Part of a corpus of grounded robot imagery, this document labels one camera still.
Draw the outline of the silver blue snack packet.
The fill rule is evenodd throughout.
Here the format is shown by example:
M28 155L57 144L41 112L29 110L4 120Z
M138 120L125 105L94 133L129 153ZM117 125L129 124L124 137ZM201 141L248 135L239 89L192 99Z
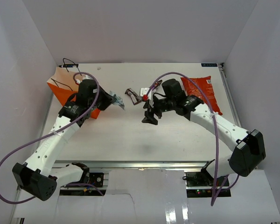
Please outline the silver blue snack packet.
M118 105L121 109L125 109L125 104L124 101L122 99L122 97L118 94L116 94L115 92L110 91L109 94L115 98L114 102L112 103L113 105Z

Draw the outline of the brown white snack wrapper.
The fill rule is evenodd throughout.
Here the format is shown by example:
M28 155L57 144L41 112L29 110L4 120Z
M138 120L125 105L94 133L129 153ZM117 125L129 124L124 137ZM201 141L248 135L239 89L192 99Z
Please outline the brown white snack wrapper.
M137 105L142 102L142 97L140 97L133 89L128 88L125 91L125 94L128 95L133 103L133 105Z

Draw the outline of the purple brown snack wrapper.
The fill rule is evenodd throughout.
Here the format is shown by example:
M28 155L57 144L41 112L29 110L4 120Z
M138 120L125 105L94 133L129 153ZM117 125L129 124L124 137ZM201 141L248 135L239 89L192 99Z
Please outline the purple brown snack wrapper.
M158 81L154 84L152 90L156 90L161 84L162 84L162 80L158 80Z

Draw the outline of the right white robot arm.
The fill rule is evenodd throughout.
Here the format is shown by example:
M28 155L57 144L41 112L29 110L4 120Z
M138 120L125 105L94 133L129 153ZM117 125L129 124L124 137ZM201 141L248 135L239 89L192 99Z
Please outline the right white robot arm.
M247 177L266 157L263 135L258 130L251 132L236 126L221 115L210 111L206 103L195 95L186 95L180 83L169 79L162 83L164 95L157 98L148 88L141 88L140 96L145 100L143 123L158 124L164 112L175 111L207 129L231 150L232 154L209 161L201 169L202 182L214 185L218 178L230 174Z

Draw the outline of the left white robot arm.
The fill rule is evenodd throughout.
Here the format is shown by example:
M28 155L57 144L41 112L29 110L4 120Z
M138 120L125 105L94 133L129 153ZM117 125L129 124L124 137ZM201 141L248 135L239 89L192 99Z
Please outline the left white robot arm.
M89 182L89 168L79 162L64 168L53 165L69 139L90 117L93 109L108 108L116 98L104 91L92 79L83 80L78 92L72 94L58 113L58 117L46 138L37 150L23 163L12 169L19 187L36 198L48 200L57 187L76 183L85 186Z

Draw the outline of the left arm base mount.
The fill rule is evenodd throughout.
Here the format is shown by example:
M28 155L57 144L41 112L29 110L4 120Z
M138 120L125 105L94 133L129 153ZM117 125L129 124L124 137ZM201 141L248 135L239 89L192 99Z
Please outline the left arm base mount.
M62 187L59 195L61 196L104 196L106 192L105 174L89 173L86 185L74 185Z

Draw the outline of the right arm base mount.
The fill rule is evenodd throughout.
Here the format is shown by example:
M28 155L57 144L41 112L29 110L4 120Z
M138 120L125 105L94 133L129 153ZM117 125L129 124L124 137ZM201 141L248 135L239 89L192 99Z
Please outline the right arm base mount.
M186 172L182 179L186 184L187 198L211 198L213 191L213 181L203 178L200 172ZM216 183L216 190L219 189L224 181L224 177L219 177ZM231 191L228 189L227 180L221 189L218 197L231 197Z

